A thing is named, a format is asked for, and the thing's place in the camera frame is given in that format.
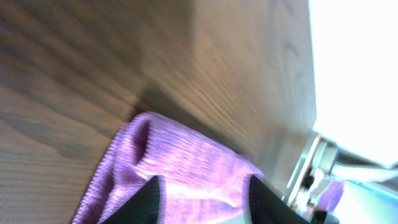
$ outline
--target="purple object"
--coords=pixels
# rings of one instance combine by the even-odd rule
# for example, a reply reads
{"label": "purple object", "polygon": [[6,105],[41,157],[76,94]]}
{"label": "purple object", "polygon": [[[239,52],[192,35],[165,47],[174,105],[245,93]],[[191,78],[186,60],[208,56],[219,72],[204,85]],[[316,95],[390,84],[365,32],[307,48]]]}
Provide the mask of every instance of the purple object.
{"label": "purple object", "polygon": [[221,144],[156,113],[117,133],[73,224],[102,223],[152,176],[161,178],[159,223],[221,222],[243,212],[249,176],[262,172]]}
{"label": "purple object", "polygon": [[318,205],[328,212],[333,212],[344,193],[344,182],[334,181],[322,193]]}

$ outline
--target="wooden table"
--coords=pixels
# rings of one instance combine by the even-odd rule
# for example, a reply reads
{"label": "wooden table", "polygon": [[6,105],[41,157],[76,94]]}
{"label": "wooden table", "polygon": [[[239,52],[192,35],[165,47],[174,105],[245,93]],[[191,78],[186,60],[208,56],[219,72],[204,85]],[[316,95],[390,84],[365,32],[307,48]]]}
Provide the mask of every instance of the wooden table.
{"label": "wooden table", "polygon": [[307,1],[0,1],[0,221],[67,223],[115,132],[162,113],[285,187],[316,118]]}

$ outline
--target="black object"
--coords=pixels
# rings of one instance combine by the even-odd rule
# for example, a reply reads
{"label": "black object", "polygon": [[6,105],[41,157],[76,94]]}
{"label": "black object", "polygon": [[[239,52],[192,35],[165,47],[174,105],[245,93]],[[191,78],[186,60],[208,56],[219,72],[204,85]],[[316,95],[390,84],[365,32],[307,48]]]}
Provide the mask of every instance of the black object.
{"label": "black object", "polygon": [[301,186],[307,190],[310,189],[311,185],[315,181],[315,178],[311,175],[311,173],[312,173],[312,167],[308,168],[307,172],[305,173],[304,179],[301,183]]}
{"label": "black object", "polygon": [[308,224],[254,175],[250,178],[249,207],[252,224]]}
{"label": "black object", "polygon": [[103,224],[156,224],[159,203],[159,177],[154,176]]}
{"label": "black object", "polygon": [[315,211],[311,224],[339,224],[340,221],[338,218],[330,215],[327,211]]}

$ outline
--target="purple fabric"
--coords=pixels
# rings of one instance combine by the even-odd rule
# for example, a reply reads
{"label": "purple fabric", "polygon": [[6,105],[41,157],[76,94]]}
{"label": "purple fabric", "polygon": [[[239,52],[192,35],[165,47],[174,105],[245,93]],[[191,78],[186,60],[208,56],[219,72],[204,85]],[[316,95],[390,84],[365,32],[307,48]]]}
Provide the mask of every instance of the purple fabric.
{"label": "purple fabric", "polygon": [[243,212],[249,175],[262,172],[202,134],[156,113],[117,133],[72,221],[102,223],[152,176],[162,178],[159,223],[214,223]]}
{"label": "purple fabric", "polygon": [[317,206],[328,212],[333,212],[343,196],[344,186],[344,182],[333,181],[322,193]]}

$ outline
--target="wood grain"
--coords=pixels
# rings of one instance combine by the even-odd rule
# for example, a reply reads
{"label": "wood grain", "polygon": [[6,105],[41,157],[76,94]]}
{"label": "wood grain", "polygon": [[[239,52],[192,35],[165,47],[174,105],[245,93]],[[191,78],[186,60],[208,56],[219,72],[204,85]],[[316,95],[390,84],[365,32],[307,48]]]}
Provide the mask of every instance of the wood grain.
{"label": "wood grain", "polygon": [[283,191],[316,118],[307,1],[0,1],[0,221],[67,223],[112,137],[162,113]]}

